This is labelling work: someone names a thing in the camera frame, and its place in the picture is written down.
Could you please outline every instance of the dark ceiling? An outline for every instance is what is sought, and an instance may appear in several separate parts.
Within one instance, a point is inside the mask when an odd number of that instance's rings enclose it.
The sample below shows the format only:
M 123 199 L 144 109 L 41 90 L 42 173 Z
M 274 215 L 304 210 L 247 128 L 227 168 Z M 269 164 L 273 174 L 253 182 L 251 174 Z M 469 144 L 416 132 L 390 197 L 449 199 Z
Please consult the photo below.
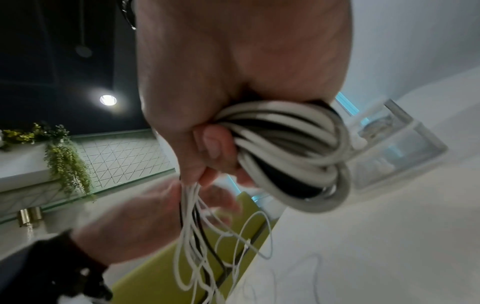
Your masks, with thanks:
M 40 121 L 72 134 L 149 127 L 137 91 L 135 32 L 115 0 L 84 0 L 90 58 L 76 53 L 79 0 L 5 1 L 0 14 L 0 130 Z M 118 103 L 102 105 L 103 94 Z

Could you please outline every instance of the ceiling light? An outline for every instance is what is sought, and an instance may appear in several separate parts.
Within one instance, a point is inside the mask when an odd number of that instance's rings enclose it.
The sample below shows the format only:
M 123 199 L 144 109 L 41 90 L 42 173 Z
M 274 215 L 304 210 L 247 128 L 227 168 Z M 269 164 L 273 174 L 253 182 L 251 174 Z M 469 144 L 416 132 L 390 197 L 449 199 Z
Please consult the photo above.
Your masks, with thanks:
M 100 102 L 106 106 L 113 106 L 117 103 L 117 99 L 112 95 L 103 95 L 102 97 L 100 97 Z

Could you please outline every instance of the black sleeve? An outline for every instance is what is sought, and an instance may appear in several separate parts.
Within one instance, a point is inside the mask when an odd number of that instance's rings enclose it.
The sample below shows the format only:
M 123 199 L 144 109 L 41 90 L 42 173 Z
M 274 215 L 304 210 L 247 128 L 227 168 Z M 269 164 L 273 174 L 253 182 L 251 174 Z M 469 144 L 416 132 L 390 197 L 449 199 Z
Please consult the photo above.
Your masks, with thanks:
M 106 269 L 80 250 L 66 231 L 0 261 L 0 302 L 57 303 L 62 294 L 79 293 L 110 300 L 102 278 Z

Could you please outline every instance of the green plant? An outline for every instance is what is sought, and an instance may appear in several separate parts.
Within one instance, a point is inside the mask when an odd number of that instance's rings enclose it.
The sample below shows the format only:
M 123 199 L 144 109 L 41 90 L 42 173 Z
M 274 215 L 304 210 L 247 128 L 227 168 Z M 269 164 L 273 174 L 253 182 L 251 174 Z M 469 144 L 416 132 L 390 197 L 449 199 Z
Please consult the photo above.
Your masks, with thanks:
M 33 125 L 30 132 L 18 130 L 3 131 L 3 150 L 11 145 L 46 142 L 45 161 L 50 169 L 50 175 L 58 179 L 62 191 L 70 195 L 76 189 L 86 195 L 92 192 L 92 182 L 88 169 L 70 140 L 69 132 L 62 126 L 51 128 L 47 124 Z

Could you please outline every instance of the artificial plant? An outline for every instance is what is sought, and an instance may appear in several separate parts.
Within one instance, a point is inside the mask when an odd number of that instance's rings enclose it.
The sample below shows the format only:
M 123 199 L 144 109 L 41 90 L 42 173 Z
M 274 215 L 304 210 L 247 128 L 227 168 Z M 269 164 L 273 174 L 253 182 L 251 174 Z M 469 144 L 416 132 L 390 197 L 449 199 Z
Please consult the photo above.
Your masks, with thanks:
M 0 131 L 0 149 L 8 151 L 12 145 L 46 142 L 45 158 L 50 175 L 60 183 L 62 191 L 70 195 L 76 189 L 89 195 L 92 181 L 87 166 L 72 143 L 63 125 L 51 128 L 47 124 L 33 124 L 30 132 L 18 130 Z

